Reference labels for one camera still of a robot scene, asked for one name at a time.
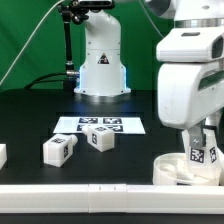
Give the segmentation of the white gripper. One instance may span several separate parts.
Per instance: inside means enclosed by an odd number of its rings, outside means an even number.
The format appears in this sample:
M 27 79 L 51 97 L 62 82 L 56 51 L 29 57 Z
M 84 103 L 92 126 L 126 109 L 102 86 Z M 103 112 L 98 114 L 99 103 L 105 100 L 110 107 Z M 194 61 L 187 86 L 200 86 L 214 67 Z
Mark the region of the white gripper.
M 220 109 L 224 107 L 224 80 L 199 89 L 201 79 L 217 73 L 218 70 L 218 62 L 164 63 L 159 70 L 159 118 L 165 126 L 189 128 L 191 148 L 201 149 L 206 146 L 204 123 L 201 122 L 206 117 L 205 125 L 219 130 L 222 117 Z

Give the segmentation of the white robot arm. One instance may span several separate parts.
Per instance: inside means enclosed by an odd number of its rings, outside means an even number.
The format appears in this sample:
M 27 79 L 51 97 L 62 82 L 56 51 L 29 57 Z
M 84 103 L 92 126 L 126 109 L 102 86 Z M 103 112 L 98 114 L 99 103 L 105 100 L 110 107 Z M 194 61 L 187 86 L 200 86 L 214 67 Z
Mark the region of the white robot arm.
M 120 61 L 121 26 L 105 13 L 112 0 L 79 0 L 85 22 L 86 59 L 74 92 L 94 100 L 130 92 Z M 224 0 L 146 0 L 174 28 L 156 46 L 158 115 L 163 125 L 186 129 L 205 143 L 201 122 L 224 107 Z

